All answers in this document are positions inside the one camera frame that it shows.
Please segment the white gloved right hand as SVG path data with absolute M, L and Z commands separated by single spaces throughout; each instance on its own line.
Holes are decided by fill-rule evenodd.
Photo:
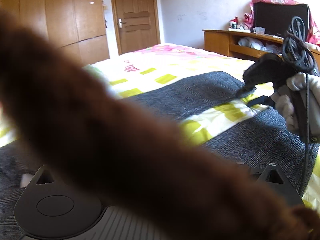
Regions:
M 287 130 L 306 137 L 319 137 L 319 77 L 298 73 L 271 95 L 285 119 Z

